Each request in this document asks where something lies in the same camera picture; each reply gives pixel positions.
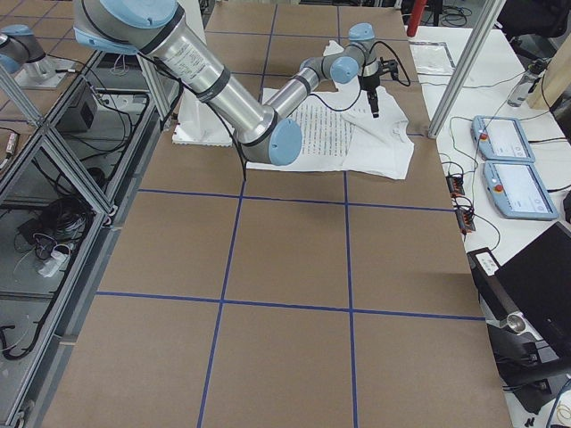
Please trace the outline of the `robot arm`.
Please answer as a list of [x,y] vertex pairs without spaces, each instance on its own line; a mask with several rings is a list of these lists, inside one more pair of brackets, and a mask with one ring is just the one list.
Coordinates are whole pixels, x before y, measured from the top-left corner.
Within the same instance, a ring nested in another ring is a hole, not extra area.
[[186,23],[177,1],[76,1],[77,41],[114,54],[140,54],[157,62],[234,129],[247,161],[285,166],[302,150],[302,130],[290,114],[324,80],[346,84],[358,78],[378,113],[379,66],[375,33],[354,25],[340,53],[305,60],[267,103],[259,103]]

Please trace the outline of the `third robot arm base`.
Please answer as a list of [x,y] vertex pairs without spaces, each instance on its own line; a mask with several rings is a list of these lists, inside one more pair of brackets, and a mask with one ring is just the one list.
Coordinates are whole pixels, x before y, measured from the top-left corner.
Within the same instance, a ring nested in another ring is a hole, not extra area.
[[75,69],[73,60],[49,57],[33,31],[23,24],[1,29],[1,65],[25,89],[57,88]]

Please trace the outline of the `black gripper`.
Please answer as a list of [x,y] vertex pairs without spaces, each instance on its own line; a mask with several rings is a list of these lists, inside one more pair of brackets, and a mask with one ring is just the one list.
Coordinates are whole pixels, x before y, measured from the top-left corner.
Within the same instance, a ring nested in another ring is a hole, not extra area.
[[360,76],[360,90],[367,92],[368,105],[373,118],[379,117],[377,88],[380,86],[380,74],[376,71],[367,76]]

